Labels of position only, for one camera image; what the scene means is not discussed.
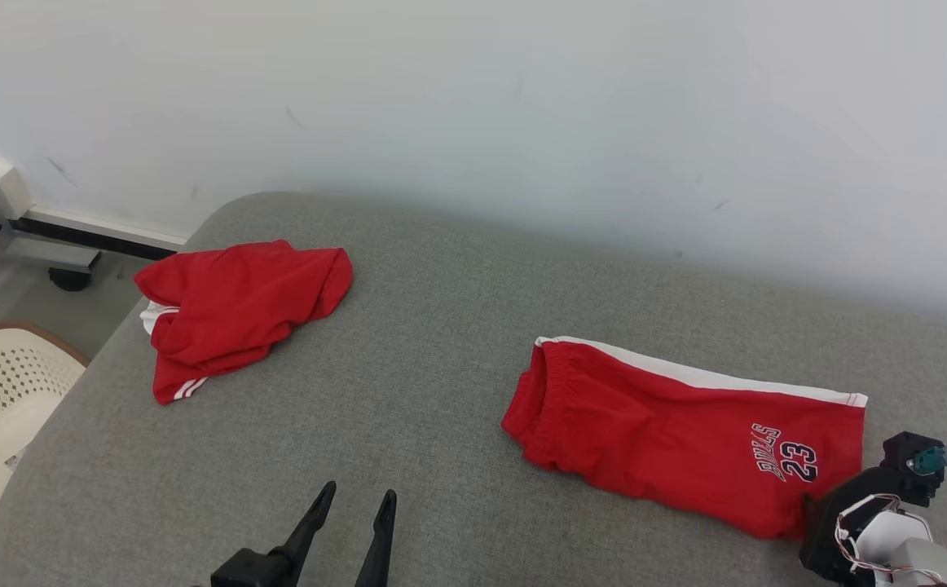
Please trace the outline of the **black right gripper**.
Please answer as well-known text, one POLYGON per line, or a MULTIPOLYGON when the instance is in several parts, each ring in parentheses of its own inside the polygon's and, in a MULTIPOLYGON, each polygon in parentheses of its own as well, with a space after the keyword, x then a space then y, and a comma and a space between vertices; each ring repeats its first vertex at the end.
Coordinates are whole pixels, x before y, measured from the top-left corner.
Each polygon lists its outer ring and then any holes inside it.
POLYGON ((890 475, 868 469, 841 483, 819 499, 805 502, 806 515, 799 561, 805 569, 836 585, 872 585, 870 571, 851 571, 851 562, 836 544, 836 528, 853 538, 890 501, 875 494, 890 492, 890 475))

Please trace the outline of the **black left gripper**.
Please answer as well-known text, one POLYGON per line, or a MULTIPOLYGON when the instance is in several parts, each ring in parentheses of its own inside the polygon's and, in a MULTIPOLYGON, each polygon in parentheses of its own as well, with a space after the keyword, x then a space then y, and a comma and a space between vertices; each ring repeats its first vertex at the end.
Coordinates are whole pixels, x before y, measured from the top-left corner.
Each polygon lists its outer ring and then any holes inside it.
MULTIPOLYGON (((209 586, 297 586, 315 535, 327 521, 336 490, 335 480, 322 487, 280 549, 265 554, 252 549, 236 551, 234 556, 210 575, 209 586)), ((355 586, 388 586, 396 512, 398 495, 388 489, 373 518, 372 543, 359 569, 355 586)))

